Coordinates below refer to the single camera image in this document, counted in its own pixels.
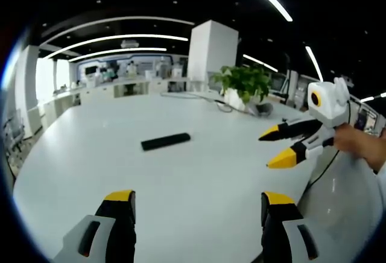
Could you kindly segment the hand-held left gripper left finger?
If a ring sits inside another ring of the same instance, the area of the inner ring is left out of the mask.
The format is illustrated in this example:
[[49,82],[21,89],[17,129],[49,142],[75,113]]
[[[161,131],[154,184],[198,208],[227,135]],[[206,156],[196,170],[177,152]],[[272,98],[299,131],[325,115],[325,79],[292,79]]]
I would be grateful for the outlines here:
[[107,195],[93,215],[86,215],[64,237],[52,262],[133,262],[136,245],[136,193]]

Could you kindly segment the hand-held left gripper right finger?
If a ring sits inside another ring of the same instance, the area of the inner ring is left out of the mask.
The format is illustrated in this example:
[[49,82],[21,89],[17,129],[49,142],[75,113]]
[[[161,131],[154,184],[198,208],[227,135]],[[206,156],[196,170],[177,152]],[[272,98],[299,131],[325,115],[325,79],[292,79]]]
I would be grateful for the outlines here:
[[264,262],[321,262],[324,240],[295,201],[276,192],[261,193]]

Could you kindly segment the person's right hand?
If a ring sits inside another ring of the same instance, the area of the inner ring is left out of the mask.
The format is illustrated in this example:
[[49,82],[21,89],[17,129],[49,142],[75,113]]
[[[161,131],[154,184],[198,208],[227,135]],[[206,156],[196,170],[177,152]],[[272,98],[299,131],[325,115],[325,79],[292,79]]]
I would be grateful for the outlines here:
[[349,124],[343,124],[335,129],[334,147],[337,150],[349,152],[360,158],[369,155],[369,143],[373,137]]

